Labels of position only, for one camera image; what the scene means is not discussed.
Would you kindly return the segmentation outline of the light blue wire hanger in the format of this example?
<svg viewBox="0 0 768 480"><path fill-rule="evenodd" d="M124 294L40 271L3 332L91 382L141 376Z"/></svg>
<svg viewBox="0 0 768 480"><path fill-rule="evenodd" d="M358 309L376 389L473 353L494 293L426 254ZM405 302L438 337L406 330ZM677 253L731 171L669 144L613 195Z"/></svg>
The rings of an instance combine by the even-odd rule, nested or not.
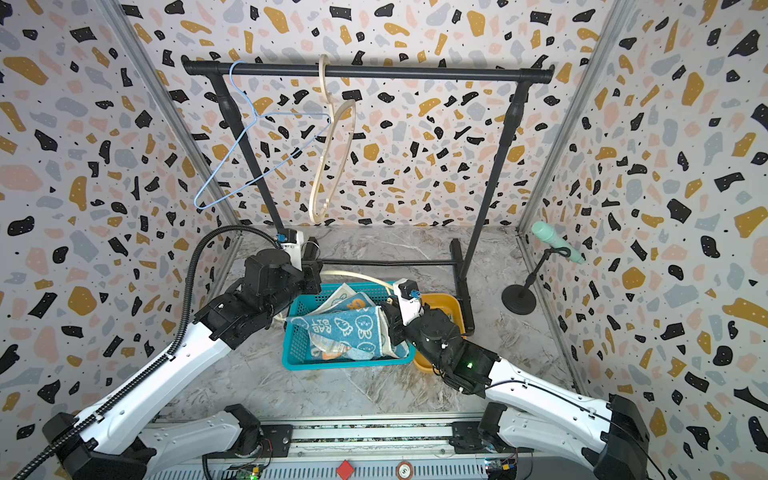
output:
<svg viewBox="0 0 768 480"><path fill-rule="evenodd" d="M304 116L321 117L326 121L326 125L322 127L322 129L320 129L316 133L311 133L306 140L307 144L311 144L317 138L317 136L321 134L324 134L326 136L326 143L324 146L323 154L321 155L321 164L319 166L319 170L316 172L316 175L320 176L323 173L325 165L327 163L327 155L330 152L330 142L333 140L335 135L337 122L341 119L341 115L346 111L349 111L352 115L356 114L356 104L353 100L345 101L343 104L341 104L340 107L336 107L334 105L332 97L327 92L327 86L326 86L326 70L328 65L329 65L328 57L325 55L321 56L318 63L317 76L320 79L321 94L324 98L324 101L326 102L326 105L318 111L301 111L301 112L263 111L263 112L260 112L256 109L255 103L250 100L247 93L242 89L238 89L237 93L245 101L248 102L248 106L251 109L251 121L249 124L245 125L242 122L240 110L235 105L235 102L230 92L231 89L236 87L236 84L234 82L234 77L236 75L284 76L290 73L298 73L298 74L307 73L309 71L309 68L306 66L293 67L291 65L285 65L285 64L266 65L261 63L246 63L242 60L232 62L227 65L217 61L210 61L210 62L194 61L194 62L188 62L185 64L185 70L187 71L187 73L191 75L202 75L208 78L212 87L214 88L214 93L217 96L221 114L224 117L224 120L227 122L228 126L230 127L232 135L235 137L235 143L233 144L233 146L229 148L224 158L212 170L208 179L204 181L203 186L194 196L193 204L195 205L196 208L201 210L208 209L230 198L231 196L242 192L244 189L251 186L256 186L259 189L259 192L262 195L262 199L268 208L272 209L274 207L271 193L269 191L266 181L264 180L264 177L267 175L267 173L263 171L258 164L258 161L255 157L255 153L253 152L253 149L250 144L248 132L254 126L259 124L259 122L275 116L296 117L296 118L300 118ZM227 164L227 162L229 162L235 150L239 150L242 153L244 159L246 160L246 164L248 165L248 168L253 174L253 178L249 182L233 190L232 192L220 198L217 198L206 205L202 204L200 202L201 196L206 191L206 189L211 184L211 182L215 179L216 174L221 170L221 168L225 164Z"/></svg>

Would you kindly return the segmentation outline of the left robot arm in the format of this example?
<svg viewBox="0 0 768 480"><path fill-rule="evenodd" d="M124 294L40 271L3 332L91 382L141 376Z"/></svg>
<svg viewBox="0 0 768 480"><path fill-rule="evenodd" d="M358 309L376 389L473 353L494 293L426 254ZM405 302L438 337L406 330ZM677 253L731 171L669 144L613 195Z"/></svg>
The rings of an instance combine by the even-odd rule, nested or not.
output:
<svg viewBox="0 0 768 480"><path fill-rule="evenodd" d="M43 427L72 479L143 479L213 453L249 457L266 440L260 421L233 404L200 421L151 433L147 425L198 375L236 350L300 295L320 290L318 246L292 231L245 261L245 274L196 314L188 306L173 342L118 389Z"/></svg>

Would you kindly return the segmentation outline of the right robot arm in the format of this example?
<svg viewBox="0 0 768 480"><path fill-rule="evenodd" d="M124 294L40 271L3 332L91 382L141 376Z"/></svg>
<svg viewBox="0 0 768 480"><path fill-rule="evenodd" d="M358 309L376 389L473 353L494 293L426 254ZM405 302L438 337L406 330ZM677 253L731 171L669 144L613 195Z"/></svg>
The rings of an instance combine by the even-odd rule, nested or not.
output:
<svg viewBox="0 0 768 480"><path fill-rule="evenodd" d="M632 400L591 398L541 380L465 339L443 311L428 305L413 317L394 299L382 310L393 342L414 347L447 386L487 400L478 433L494 450L548 450L598 479L647 478L650 435Z"/></svg>

